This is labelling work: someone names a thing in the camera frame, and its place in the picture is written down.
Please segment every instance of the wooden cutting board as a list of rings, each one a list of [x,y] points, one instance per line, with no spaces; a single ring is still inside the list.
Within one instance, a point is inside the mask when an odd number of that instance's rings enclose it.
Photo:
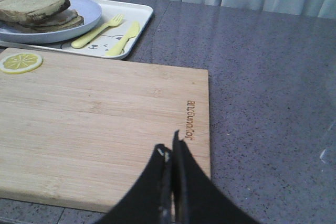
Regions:
[[[0,197],[107,212],[176,130],[210,176],[207,70],[35,53],[0,72]]]

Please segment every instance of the knife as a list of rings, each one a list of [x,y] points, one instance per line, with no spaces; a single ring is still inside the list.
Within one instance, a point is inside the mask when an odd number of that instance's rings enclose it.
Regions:
[[[125,47],[127,41],[130,38],[135,37],[139,34],[140,31],[140,24],[137,21],[134,21],[131,25],[131,27],[128,29],[126,34],[110,49],[108,50],[105,55],[106,56],[117,56],[120,55],[122,52],[122,49]]]

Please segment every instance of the gray countertop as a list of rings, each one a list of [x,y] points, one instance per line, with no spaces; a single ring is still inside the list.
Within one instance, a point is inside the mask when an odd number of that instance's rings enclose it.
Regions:
[[[336,223],[336,20],[160,0],[125,59],[209,70],[212,180],[261,223]],[[101,213],[0,199],[0,220]]]

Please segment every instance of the lime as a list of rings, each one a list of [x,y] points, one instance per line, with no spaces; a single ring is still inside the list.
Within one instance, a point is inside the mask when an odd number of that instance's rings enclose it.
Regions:
[[[25,73],[38,68],[42,57],[30,52],[9,55],[0,61],[0,70],[4,73]]]

